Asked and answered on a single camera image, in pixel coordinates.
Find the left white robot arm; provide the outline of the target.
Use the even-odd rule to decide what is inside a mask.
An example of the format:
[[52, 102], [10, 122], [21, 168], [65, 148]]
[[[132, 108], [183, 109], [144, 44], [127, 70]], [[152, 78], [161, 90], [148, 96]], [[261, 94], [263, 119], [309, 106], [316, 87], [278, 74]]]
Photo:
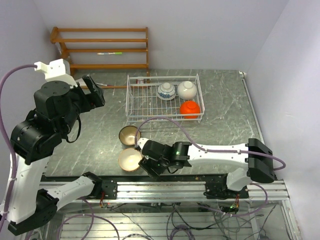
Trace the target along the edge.
[[42, 175], [54, 149], [80, 124], [81, 113], [103, 107], [103, 90], [89, 76], [83, 77], [89, 89], [70, 86], [61, 80], [46, 82], [34, 93], [35, 109], [12, 131], [10, 145], [16, 163], [14, 178], [8, 181], [11, 194], [1, 215], [15, 236], [46, 225], [62, 207], [81, 197], [96, 199], [107, 192], [107, 182], [91, 172], [54, 189], [40, 188]]

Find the white wire dish rack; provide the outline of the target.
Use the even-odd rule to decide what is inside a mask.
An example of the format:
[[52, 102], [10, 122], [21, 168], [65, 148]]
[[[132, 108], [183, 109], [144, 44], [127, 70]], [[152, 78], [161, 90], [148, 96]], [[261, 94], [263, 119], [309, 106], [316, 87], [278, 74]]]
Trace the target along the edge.
[[205, 113], [199, 75], [128, 76], [125, 115], [129, 123], [166, 117], [200, 122]]

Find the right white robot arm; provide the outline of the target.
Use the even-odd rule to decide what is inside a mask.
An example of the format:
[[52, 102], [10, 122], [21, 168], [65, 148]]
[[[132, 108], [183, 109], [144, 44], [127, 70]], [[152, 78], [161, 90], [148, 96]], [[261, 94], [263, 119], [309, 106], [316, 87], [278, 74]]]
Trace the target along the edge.
[[270, 184], [276, 178], [273, 153], [256, 138], [236, 145], [200, 145], [190, 141], [167, 145], [141, 137], [137, 140], [137, 148], [143, 155], [139, 166], [154, 179], [169, 169], [177, 171], [209, 165], [234, 167], [235, 170], [205, 185], [204, 196], [207, 199], [232, 198], [252, 182]]

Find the blue patterned white bowl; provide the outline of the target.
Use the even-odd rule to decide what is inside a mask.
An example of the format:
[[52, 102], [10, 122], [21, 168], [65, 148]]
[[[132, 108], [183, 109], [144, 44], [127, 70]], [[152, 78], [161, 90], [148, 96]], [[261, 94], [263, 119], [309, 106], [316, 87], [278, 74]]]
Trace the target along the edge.
[[176, 89], [173, 84], [164, 82], [158, 86], [156, 95], [164, 101], [171, 101], [176, 97]]

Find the orange red bowl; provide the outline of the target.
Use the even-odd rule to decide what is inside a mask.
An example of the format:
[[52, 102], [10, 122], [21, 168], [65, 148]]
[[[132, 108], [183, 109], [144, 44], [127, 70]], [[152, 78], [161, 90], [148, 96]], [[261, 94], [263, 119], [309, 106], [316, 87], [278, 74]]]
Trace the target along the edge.
[[198, 114], [201, 113], [200, 106], [192, 100], [182, 103], [179, 110], [185, 119], [196, 119]]

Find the white ceramic bowl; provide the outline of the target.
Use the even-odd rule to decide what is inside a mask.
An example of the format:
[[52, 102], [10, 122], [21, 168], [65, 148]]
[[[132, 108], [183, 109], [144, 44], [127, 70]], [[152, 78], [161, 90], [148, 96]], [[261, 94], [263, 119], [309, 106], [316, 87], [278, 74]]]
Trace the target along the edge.
[[183, 81], [177, 87], [177, 95], [183, 100], [192, 100], [197, 95], [196, 85], [191, 81]]

